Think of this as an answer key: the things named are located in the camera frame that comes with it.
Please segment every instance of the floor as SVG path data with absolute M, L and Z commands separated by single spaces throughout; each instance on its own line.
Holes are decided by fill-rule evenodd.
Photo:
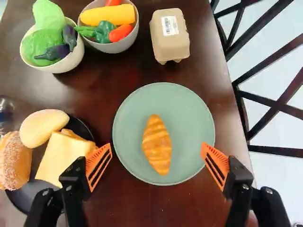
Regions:
M 240 0 L 220 0 L 215 12 L 239 3 Z M 249 28 L 277 0 L 265 0 L 245 9 L 234 40 Z M 280 49 L 303 32 L 302 0 L 294 0 L 275 19 L 251 39 L 228 61 L 231 79 L 234 81 L 260 61 Z M 228 35 L 236 12 L 221 17 L 220 23 Z M 303 45 L 244 82 L 240 89 L 277 100 L 302 68 Z M 303 109 L 303 87 L 288 105 Z M 244 100 L 250 128 L 269 109 L 267 106 Z M 303 121 L 285 113 L 278 113 L 265 128 L 251 140 L 251 145 L 303 148 Z M 303 223 L 303 158 L 283 157 L 250 152 L 257 187 L 276 189 L 284 202 L 292 223 Z
M 0 20 L 2 18 L 2 14 L 3 14 L 4 9 L 6 7 L 6 3 L 7 3 L 7 0 L 0 0 Z

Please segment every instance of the yellow corn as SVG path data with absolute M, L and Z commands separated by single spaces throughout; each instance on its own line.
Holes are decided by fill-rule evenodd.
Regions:
M 105 6 L 84 11 L 80 14 L 80 20 L 90 26 L 98 26 L 101 20 L 114 25 L 132 24 L 135 22 L 135 11 L 131 4 Z

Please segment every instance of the barcode label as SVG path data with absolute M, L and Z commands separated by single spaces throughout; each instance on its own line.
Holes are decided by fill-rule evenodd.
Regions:
M 164 36 L 179 34 L 177 18 L 175 16 L 161 17 L 161 21 Z

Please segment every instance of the purple eggplant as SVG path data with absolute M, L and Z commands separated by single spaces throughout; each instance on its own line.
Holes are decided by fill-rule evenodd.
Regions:
M 70 25 L 66 25 L 63 28 L 62 36 L 65 44 L 68 44 L 70 51 L 72 52 L 77 45 L 78 32 Z
M 70 53 L 69 46 L 67 44 L 61 44 L 47 48 L 44 54 L 37 55 L 34 58 L 54 61 L 57 59 L 65 58 L 69 53 Z

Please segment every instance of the green plate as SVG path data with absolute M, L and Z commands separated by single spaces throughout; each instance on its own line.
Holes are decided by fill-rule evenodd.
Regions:
M 169 173 L 159 175 L 141 149 L 150 115 L 157 114 L 169 132 L 172 152 Z M 154 83 L 131 93 L 120 105 L 113 124 L 118 158 L 135 177 L 155 185 L 173 185 L 195 176 L 205 165 L 201 143 L 214 145 L 214 121 L 203 100 L 186 87 Z

